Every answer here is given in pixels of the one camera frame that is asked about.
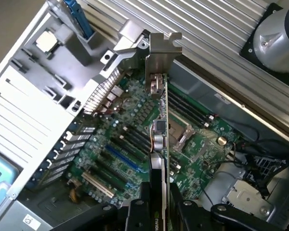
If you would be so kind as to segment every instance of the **capacitor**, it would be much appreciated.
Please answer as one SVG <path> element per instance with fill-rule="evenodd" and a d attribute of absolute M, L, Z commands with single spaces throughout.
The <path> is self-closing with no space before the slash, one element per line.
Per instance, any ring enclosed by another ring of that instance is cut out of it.
<path fill-rule="evenodd" d="M 164 140 L 163 135 L 160 135 L 160 134 L 154 135 L 154 141 L 155 142 L 163 143 L 163 140 Z"/>
<path fill-rule="evenodd" d="M 156 143 L 154 142 L 154 150 L 161 151 L 163 150 L 163 143 Z"/>
<path fill-rule="evenodd" d="M 217 139 L 217 143 L 218 143 L 220 146 L 225 146 L 225 145 L 227 144 L 227 139 L 226 139 L 226 137 L 220 136 L 220 137 Z"/>

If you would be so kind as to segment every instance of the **label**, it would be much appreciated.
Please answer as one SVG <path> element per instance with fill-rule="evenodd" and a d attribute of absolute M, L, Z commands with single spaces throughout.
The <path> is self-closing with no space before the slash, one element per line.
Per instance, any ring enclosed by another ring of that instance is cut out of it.
<path fill-rule="evenodd" d="M 229 100 L 225 99 L 225 97 L 221 96 L 219 93 L 216 93 L 214 96 L 219 98 L 221 101 L 223 101 L 227 105 L 231 104 L 231 102 Z"/>
<path fill-rule="evenodd" d="M 23 219 L 23 222 L 33 228 L 35 231 L 38 230 L 40 227 L 40 222 L 34 219 L 32 216 L 27 214 L 25 218 Z"/>

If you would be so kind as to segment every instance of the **metal bracket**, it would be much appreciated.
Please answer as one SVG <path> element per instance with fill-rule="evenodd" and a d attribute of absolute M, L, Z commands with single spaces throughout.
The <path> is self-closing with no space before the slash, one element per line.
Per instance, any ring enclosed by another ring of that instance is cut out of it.
<path fill-rule="evenodd" d="M 182 39 L 182 33 L 169 34 L 169 39 L 164 39 L 162 33 L 150 34 L 150 55 L 145 59 L 145 90 L 156 96 L 163 89 L 158 75 L 168 73 L 173 60 L 182 54 L 182 47 L 175 47 L 173 42 Z"/>

